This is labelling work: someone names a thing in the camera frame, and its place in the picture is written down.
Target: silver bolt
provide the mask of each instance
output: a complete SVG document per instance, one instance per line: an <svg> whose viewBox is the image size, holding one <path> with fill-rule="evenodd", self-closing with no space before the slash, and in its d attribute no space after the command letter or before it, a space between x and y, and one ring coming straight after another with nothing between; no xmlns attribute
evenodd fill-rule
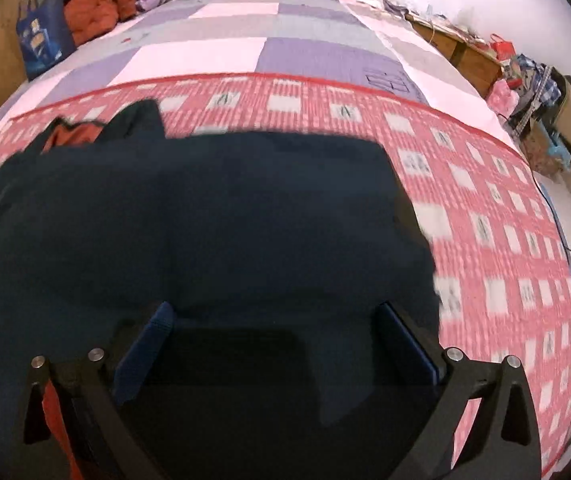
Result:
<svg viewBox="0 0 571 480"><path fill-rule="evenodd" d="M101 361L106 353L101 348L93 348L88 352L88 359L93 363Z"/></svg>
<svg viewBox="0 0 571 480"><path fill-rule="evenodd" d="M30 366L33 368L41 368L44 364L46 364L46 358L43 355L38 355L30 362Z"/></svg>
<svg viewBox="0 0 571 480"><path fill-rule="evenodd" d="M505 359L507 360L507 364L512 366L512 368L518 368L521 366L521 359L515 355L508 355Z"/></svg>
<svg viewBox="0 0 571 480"><path fill-rule="evenodd" d="M457 347L451 346L448 350L445 351L445 354L452 360L452 361L460 361L464 357L464 353L462 350L458 349Z"/></svg>

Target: wooden desk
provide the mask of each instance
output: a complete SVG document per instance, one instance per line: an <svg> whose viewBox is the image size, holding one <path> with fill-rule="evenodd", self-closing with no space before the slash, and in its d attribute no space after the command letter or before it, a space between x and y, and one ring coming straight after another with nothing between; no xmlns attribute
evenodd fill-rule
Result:
<svg viewBox="0 0 571 480"><path fill-rule="evenodd" d="M430 42L465 77L484 99L494 82L501 77L501 63L454 34L406 18L426 41Z"/></svg>

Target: dark garment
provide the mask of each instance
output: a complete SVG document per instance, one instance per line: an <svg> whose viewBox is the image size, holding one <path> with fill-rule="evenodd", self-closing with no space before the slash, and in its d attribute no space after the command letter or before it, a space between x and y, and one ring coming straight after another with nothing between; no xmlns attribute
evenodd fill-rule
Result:
<svg viewBox="0 0 571 480"><path fill-rule="evenodd" d="M165 300L179 326L122 414L171 478L384 478L425 406L371 314L395 301L438 335L434 262L386 153L165 139L155 117L35 157L0 196L0 470L32 357L105 348Z"/></svg>

